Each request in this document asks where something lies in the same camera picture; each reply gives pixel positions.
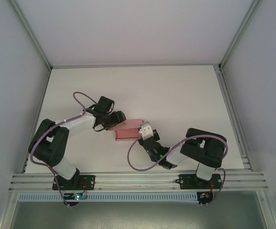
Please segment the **metal bracket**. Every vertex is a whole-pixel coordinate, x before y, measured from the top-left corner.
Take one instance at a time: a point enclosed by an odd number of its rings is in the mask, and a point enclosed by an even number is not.
[[[179,179],[175,183],[180,185],[180,189],[219,189],[222,185],[220,174],[213,174],[208,182],[197,182],[195,174],[180,174]]]
[[[58,184],[61,190],[94,190],[96,177],[94,175],[80,175],[79,182],[76,187],[65,183],[64,179],[57,177]],[[52,190],[58,190],[56,182],[53,181]]]

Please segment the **gray floor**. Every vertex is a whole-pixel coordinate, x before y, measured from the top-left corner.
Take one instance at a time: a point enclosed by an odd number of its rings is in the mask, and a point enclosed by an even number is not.
[[[210,207],[185,203],[18,203],[13,229],[262,229],[255,193],[224,192]]]

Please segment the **black mounting plate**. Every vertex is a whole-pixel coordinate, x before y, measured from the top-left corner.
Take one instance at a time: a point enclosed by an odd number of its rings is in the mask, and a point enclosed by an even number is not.
[[[180,185],[181,189],[211,189],[211,183],[213,183],[213,189],[219,189],[222,184],[220,174],[213,174],[209,182],[203,184],[197,184],[195,174],[180,174],[179,179],[175,183]]]
[[[95,181],[96,177],[94,175],[80,175],[79,176],[79,182],[76,187],[73,187],[67,183],[64,182],[64,179],[60,176],[57,176],[58,184],[61,188],[61,190],[84,190],[84,184],[87,185],[85,190],[94,190],[95,188]],[[52,190],[58,190],[56,182],[53,181]]]

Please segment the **white panel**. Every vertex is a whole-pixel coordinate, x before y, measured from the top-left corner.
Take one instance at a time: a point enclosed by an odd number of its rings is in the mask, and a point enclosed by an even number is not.
[[[0,211],[21,171],[45,85],[43,66],[6,0],[0,0]]]
[[[264,0],[227,68],[251,159],[276,204],[276,1]]]
[[[219,63],[252,0],[18,0],[52,66]]]
[[[87,93],[96,101],[101,95],[115,101],[127,119],[144,119],[156,128],[163,146],[185,138],[190,127],[227,138],[230,151],[224,168],[243,168],[232,126],[213,66],[125,67],[56,69],[52,71],[43,102],[40,122],[63,120],[81,112],[72,93]],[[89,100],[81,97],[86,105]],[[81,172],[127,172],[127,150],[132,141],[116,142],[113,131],[86,130],[68,140],[65,156]],[[132,164],[153,164],[136,144]],[[194,170],[197,162],[186,160],[176,170]],[[160,166],[152,171],[167,171]],[[47,173],[46,167],[28,163],[27,173]]]

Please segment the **white table surface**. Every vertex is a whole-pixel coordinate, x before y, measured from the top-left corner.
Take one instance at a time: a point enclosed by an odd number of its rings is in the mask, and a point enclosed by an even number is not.
[[[63,120],[82,108],[72,94],[81,91],[98,101],[101,95],[115,101],[127,119],[144,119],[157,129],[160,143],[173,146],[185,138],[188,128],[217,133],[227,138],[225,169],[241,169],[243,163],[213,66],[160,66],[53,69],[39,123],[46,118]],[[82,95],[86,105],[91,102]],[[127,150],[132,141],[116,142],[113,131],[85,130],[68,139],[65,156],[81,172],[128,172]],[[153,164],[137,143],[131,162],[138,168]],[[195,170],[187,159],[175,170]],[[48,173],[28,161],[26,173]],[[152,171],[166,171],[160,166]]]

